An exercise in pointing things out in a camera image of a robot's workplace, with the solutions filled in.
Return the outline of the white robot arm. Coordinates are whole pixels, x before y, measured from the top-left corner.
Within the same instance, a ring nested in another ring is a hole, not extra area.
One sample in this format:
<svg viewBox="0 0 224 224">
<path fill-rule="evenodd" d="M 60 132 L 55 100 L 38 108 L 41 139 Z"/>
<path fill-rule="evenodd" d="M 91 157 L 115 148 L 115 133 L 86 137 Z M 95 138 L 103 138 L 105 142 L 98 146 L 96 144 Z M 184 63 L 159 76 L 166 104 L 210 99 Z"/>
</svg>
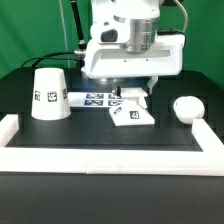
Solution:
<svg viewBox="0 0 224 224">
<path fill-rule="evenodd" d="M 178 0 L 91 0 L 93 24 L 82 70 L 91 79 L 160 76 L 182 70 L 183 30 L 159 28 L 160 8 Z"/>
</svg>

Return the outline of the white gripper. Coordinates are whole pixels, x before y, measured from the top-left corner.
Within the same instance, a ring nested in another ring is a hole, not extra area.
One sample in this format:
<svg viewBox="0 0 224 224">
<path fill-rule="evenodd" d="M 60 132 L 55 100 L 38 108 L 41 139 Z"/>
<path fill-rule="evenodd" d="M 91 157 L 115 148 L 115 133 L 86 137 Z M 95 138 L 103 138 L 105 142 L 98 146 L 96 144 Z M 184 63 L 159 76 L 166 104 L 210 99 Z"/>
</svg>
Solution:
<svg viewBox="0 0 224 224">
<path fill-rule="evenodd" d="M 182 70 L 185 35 L 178 30 L 158 30 L 156 20 L 95 22 L 90 29 L 84 72 L 91 79 L 151 77 L 149 94 L 157 76 Z M 121 98 L 121 88 L 114 91 Z"/>
</svg>

